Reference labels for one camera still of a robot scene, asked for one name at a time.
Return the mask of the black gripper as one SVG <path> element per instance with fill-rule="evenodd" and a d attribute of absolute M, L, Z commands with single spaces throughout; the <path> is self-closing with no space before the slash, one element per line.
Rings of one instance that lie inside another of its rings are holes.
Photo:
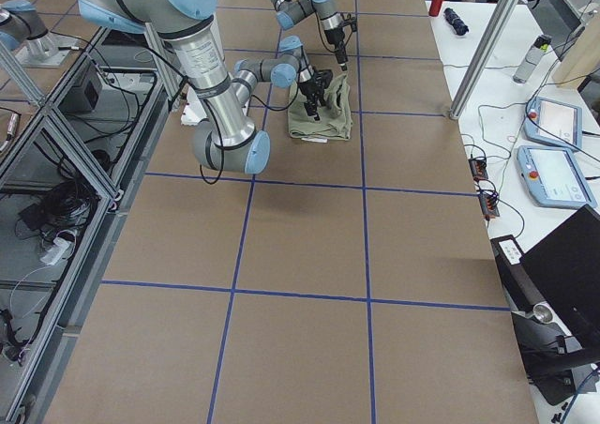
<path fill-rule="evenodd" d="M 325 110 L 324 94 L 330 83 L 331 70 L 317 69 L 309 80 L 299 84 L 300 92 L 307 100 L 304 102 L 307 116 L 312 116 L 314 121 L 321 120 L 321 113 Z"/>
<path fill-rule="evenodd" d="M 343 72 L 348 70 L 348 56 L 345 47 L 345 34 L 342 27 L 325 29 L 324 34 L 327 43 L 332 46 L 337 63 Z"/>

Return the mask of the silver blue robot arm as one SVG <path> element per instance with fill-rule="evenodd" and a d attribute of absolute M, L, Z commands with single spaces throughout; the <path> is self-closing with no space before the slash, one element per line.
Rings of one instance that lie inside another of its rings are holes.
<path fill-rule="evenodd" d="M 245 115 L 244 105 L 260 82 L 296 85 L 306 98 L 307 115 L 317 119 L 325 103 L 331 70 L 317 70 L 296 36 L 281 41 L 274 59 L 244 60 L 230 75 L 211 32 L 217 0 L 78 0 L 81 15 L 99 26 L 141 34 L 152 24 L 170 43 L 202 104 L 206 117 L 193 138 L 202 167 L 259 174 L 270 156 L 269 135 Z"/>
<path fill-rule="evenodd" d="M 357 18 L 338 10 L 336 0 L 270 0 L 282 30 L 291 30 L 304 19 L 315 16 L 323 47 L 332 53 L 343 72 L 348 70 L 347 44 L 357 30 Z"/>

